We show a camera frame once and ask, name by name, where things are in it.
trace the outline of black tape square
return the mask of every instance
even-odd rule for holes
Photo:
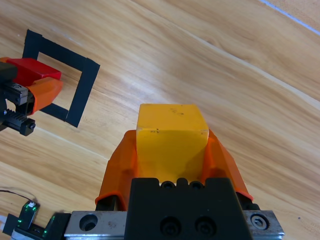
[[[85,110],[91,89],[95,83],[100,65],[28,29],[24,40],[22,58],[37,60],[39,53],[43,53],[82,72],[69,110],[54,103],[41,109],[42,112],[63,120],[77,128]]]

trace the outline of wood grain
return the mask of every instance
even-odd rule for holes
[[[94,209],[141,103],[195,103],[285,239],[320,238],[319,36],[253,0],[0,4],[2,56],[21,56],[29,28],[101,64],[78,128],[37,112],[29,137],[0,134],[1,185],[35,194],[39,223],[53,211]],[[68,106],[79,72],[40,59],[63,72],[55,101]],[[0,201],[2,215],[24,203]]]
[[[320,31],[319,0],[269,0],[269,2]]]

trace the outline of orange gripper pad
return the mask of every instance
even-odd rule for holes
[[[34,96],[34,106],[31,114],[50,105],[61,92],[63,82],[52,77],[45,77],[27,86]]]
[[[237,193],[253,200],[253,197],[248,193],[235,160],[211,130],[209,130],[201,171],[199,173],[201,182],[204,183],[207,178],[229,178]],[[131,181],[133,178],[139,177],[144,176],[138,173],[136,130],[130,130],[125,133],[107,164],[100,194],[95,199],[95,203],[97,204],[99,200],[109,196],[117,196],[120,200],[118,210],[127,211]]]
[[[96,204],[101,199],[117,196],[118,210],[128,210],[131,181],[138,177],[136,145],[136,130],[127,131],[108,161]]]
[[[204,152],[201,182],[204,183],[207,178],[229,178],[237,193],[252,201],[254,199],[248,193],[234,158],[211,130],[209,130],[208,143]]]

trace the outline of red block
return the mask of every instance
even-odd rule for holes
[[[7,63],[13,64],[18,68],[18,74],[13,81],[24,87],[31,86],[34,81],[51,77],[57,80],[61,78],[61,72],[39,62],[33,58],[8,59]]]

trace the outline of yellow block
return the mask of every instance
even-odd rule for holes
[[[196,105],[141,104],[136,127],[139,175],[199,180],[209,128]]]

